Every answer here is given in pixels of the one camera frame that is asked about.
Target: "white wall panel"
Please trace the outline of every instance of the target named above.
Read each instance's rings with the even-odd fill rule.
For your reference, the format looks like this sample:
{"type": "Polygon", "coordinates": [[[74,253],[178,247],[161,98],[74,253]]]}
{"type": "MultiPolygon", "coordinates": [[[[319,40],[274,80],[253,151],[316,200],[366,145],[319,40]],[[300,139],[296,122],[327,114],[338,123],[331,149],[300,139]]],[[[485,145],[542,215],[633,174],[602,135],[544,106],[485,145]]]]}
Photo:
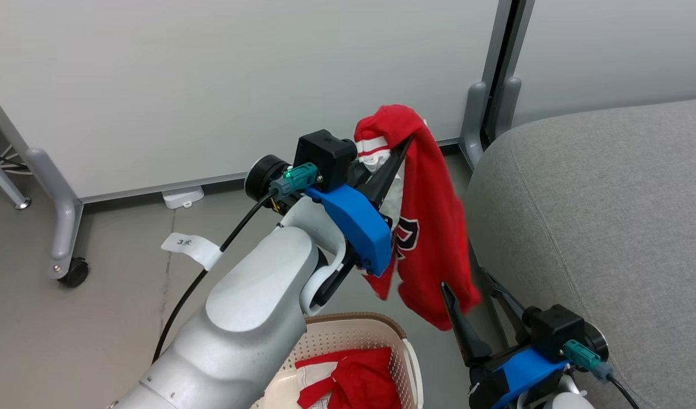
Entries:
{"type": "Polygon", "coordinates": [[[696,98],[696,0],[536,0],[513,126],[696,98]]]}
{"type": "Polygon", "coordinates": [[[292,160],[404,103],[459,137],[496,1],[0,0],[0,104],[79,197],[292,160]]]}

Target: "laundry basket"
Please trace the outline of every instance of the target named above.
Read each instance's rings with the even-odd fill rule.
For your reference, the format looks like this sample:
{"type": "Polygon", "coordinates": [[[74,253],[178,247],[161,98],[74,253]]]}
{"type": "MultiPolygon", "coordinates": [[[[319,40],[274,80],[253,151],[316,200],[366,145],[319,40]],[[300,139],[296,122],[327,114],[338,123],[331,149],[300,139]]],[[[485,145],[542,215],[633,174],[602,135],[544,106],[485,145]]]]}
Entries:
{"type": "Polygon", "coordinates": [[[355,312],[307,318],[307,332],[252,409],[300,409],[300,388],[295,362],[345,349],[391,347],[389,370],[402,409],[421,409],[424,390],[416,353],[406,333],[394,320],[381,314],[355,312]]]}

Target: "white paper label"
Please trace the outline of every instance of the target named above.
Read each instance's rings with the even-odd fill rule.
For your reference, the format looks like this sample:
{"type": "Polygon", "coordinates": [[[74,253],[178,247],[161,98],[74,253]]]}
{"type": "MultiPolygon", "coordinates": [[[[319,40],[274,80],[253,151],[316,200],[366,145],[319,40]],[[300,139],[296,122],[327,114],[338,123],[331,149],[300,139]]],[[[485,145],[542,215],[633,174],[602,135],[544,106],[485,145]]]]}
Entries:
{"type": "Polygon", "coordinates": [[[171,233],[166,238],[161,249],[172,253],[184,253],[199,262],[206,271],[214,267],[214,264],[223,254],[219,246],[200,236],[188,236],[181,233],[171,233]]]}

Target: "fabric upholstery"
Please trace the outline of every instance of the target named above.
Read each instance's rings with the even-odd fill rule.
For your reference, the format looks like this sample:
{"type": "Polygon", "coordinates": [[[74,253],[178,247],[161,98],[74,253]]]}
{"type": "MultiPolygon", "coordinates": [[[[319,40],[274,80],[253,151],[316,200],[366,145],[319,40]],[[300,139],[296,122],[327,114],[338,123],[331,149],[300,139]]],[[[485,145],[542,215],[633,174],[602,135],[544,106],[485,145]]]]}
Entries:
{"type": "MultiPolygon", "coordinates": [[[[468,235],[525,306],[604,334],[642,407],[696,407],[696,101],[525,124],[485,152],[468,235]]],[[[581,378],[596,407],[628,407],[581,378]]]]}

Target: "gray floor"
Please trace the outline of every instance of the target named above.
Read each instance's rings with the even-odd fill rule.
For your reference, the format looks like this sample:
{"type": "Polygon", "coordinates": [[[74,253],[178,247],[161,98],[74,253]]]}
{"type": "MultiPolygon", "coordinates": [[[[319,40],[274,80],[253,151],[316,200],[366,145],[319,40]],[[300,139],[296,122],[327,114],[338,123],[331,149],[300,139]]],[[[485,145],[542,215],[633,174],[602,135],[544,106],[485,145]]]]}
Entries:
{"type": "MultiPolygon", "coordinates": [[[[464,160],[452,155],[447,163],[457,192],[463,192],[464,160]]],[[[159,197],[87,207],[76,253],[91,264],[91,275],[68,290],[44,271],[52,204],[32,179],[15,181],[32,205],[16,211],[0,190],[0,407],[104,407],[146,371],[164,321],[200,270],[187,256],[159,249],[164,238],[179,231],[222,241],[253,203],[239,190],[223,190],[190,209],[169,210],[159,197]]],[[[177,326],[278,220],[263,210],[249,223],[187,302],[177,326]]],[[[406,308],[395,288],[384,302],[359,274],[351,274],[324,311],[391,316],[418,355],[424,407],[467,407],[468,371],[454,335],[406,308]]],[[[500,337],[484,306],[473,309],[470,321],[498,348],[500,337]]]]}

